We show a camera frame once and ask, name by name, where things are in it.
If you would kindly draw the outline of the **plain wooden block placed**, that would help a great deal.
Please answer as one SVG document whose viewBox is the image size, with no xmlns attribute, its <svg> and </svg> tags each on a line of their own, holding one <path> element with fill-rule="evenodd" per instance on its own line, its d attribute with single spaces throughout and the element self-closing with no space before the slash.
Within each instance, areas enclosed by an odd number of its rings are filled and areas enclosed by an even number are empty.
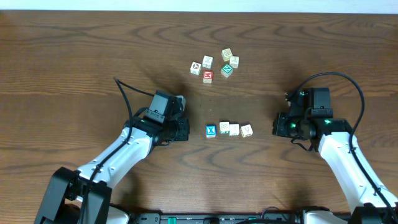
<svg viewBox="0 0 398 224">
<path fill-rule="evenodd" d="M 240 132 L 243 138 L 253 135 L 253 130 L 250 124 L 241 126 Z"/>
</svg>

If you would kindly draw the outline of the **blue X wooden block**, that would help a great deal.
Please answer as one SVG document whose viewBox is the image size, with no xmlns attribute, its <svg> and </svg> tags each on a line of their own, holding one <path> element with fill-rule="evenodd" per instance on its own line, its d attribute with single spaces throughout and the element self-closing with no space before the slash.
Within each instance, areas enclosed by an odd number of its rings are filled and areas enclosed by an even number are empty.
<svg viewBox="0 0 398 224">
<path fill-rule="evenodd" d="M 215 125 L 206 126 L 206 137 L 214 138 L 215 136 L 216 136 L 216 126 Z"/>
</svg>

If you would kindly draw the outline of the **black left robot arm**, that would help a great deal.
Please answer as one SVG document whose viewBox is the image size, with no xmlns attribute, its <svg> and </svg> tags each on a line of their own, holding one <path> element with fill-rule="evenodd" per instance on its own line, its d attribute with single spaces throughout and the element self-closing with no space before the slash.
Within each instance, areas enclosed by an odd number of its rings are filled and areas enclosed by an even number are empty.
<svg viewBox="0 0 398 224">
<path fill-rule="evenodd" d="M 130 214 L 111 204 L 115 186 L 156 146 L 187 141 L 183 108 L 141 108 L 107 149 L 77 170 L 61 167 L 50 178 L 35 223 L 129 223 Z"/>
</svg>

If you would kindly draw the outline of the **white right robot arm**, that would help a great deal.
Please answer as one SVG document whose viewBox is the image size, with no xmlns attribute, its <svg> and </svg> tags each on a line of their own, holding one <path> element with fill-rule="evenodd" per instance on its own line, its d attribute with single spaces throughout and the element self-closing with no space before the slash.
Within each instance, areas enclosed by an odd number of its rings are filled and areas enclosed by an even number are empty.
<svg viewBox="0 0 398 224">
<path fill-rule="evenodd" d="M 308 116 L 305 111 L 280 112 L 272 134 L 291 143 L 309 140 L 333 171 L 349 205 L 348 223 L 397 223 L 397 196 L 374 172 L 347 120 L 330 113 Z"/>
</svg>

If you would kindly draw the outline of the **green-edged wooden block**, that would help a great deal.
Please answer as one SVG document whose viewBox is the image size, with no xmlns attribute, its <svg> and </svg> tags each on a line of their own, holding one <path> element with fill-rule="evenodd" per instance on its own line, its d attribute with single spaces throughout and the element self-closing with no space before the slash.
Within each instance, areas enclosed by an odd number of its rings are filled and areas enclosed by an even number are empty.
<svg viewBox="0 0 398 224">
<path fill-rule="evenodd" d="M 220 122 L 220 134 L 229 134 L 229 132 L 230 132 L 229 122 L 228 121 Z"/>
</svg>

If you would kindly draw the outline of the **yellow-edged wooden block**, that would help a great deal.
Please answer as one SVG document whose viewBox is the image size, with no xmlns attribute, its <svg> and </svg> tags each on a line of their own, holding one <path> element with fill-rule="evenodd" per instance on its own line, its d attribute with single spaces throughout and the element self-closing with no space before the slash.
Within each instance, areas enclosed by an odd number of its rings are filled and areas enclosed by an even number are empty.
<svg viewBox="0 0 398 224">
<path fill-rule="evenodd" d="M 238 136 L 240 133 L 239 124 L 230 124 L 229 125 L 229 135 L 230 136 Z"/>
</svg>

